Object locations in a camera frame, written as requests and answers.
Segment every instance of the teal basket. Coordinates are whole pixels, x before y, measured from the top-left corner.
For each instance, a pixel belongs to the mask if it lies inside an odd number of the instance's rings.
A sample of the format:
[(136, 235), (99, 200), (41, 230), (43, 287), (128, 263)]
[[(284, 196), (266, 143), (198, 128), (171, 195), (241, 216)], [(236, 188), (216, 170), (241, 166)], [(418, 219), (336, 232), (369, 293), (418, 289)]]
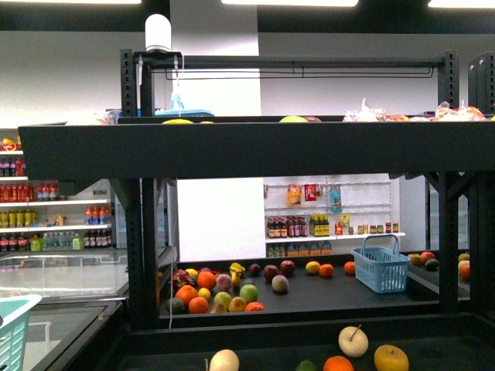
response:
[[(368, 240), (378, 237), (393, 237), (393, 248), (366, 246)], [(378, 294), (405, 291), (411, 259), (401, 254), (397, 236), (368, 236), (364, 239), (363, 246), (352, 249), (351, 253), (356, 264), (356, 278), (371, 290)]]
[(40, 295), (0, 298), (0, 370), (22, 371), (29, 311), (41, 299)]

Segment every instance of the green apple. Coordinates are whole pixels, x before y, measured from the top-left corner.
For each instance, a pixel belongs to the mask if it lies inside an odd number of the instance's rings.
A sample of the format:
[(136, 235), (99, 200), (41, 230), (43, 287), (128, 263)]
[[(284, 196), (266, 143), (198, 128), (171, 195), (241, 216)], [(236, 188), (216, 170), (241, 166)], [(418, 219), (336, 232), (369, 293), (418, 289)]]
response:
[(359, 358), (368, 349), (368, 337), (358, 327), (347, 326), (339, 334), (339, 347), (349, 357)]
[(245, 284), (239, 293), (248, 304), (258, 299), (258, 289), (253, 284)]
[(280, 120), (280, 122), (308, 122), (308, 119), (303, 116), (296, 116), (292, 114), (290, 116), (285, 116)]
[(404, 351), (395, 345), (381, 345), (374, 353), (377, 371), (409, 371), (409, 359)]

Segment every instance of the black shelving unit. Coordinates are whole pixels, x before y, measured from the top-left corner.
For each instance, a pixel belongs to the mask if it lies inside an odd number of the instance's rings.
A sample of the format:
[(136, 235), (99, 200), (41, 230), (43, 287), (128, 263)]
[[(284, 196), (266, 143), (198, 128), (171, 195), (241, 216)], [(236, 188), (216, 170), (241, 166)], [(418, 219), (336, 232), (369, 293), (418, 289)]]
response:
[[(231, 178), (386, 172), (423, 175), (440, 195), (439, 311), (457, 313), (457, 199), (470, 194), (472, 309), (495, 308), (493, 258), (493, 172), (495, 127), (483, 122), (277, 123), (276, 117), (220, 117), (214, 125), (161, 125), (135, 117), (136, 64), (143, 62), (141, 109), (151, 116), (152, 74), (172, 69), (179, 53), (121, 51), (122, 105), (119, 125), (66, 127), (47, 124), (19, 129), (31, 179), (66, 182), (113, 179), (128, 225), (129, 315), (134, 330), (159, 327), (159, 259), (155, 249), (159, 179)], [(459, 103), (459, 66), (452, 51), (430, 60), (187, 56), (186, 68), (288, 68), (289, 66), (438, 69), (439, 102)], [(56, 147), (46, 145), (56, 142)], [(297, 154), (286, 153), (297, 142)], [(308, 163), (310, 148), (327, 148)], [(335, 153), (346, 153), (345, 158)], [(106, 158), (93, 166), (93, 160)], [(141, 193), (146, 202), (140, 204)]]

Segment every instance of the yellow apple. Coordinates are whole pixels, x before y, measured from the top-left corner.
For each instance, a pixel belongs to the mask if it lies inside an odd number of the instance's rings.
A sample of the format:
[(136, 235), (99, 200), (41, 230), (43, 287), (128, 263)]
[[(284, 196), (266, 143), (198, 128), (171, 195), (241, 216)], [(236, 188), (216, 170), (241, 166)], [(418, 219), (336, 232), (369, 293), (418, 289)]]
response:
[(339, 347), (349, 357), (361, 357), (368, 349), (368, 337), (358, 327), (348, 326), (339, 334)]
[(404, 351), (395, 345), (381, 345), (374, 353), (377, 371), (409, 371), (409, 359)]

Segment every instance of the blue plastic basket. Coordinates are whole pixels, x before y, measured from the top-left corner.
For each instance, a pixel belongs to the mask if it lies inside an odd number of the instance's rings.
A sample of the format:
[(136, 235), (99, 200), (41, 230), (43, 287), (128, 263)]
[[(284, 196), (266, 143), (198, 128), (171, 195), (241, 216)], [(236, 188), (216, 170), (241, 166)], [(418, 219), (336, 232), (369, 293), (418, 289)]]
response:
[[(371, 238), (393, 237), (394, 247), (366, 247)], [(411, 259), (400, 254), (399, 239), (394, 234), (368, 236), (363, 246), (352, 249), (356, 278), (378, 294), (405, 291)]]
[(42, 299), (40, 295), (0, 298), (0, 369), (22, 371), (29, 310)]

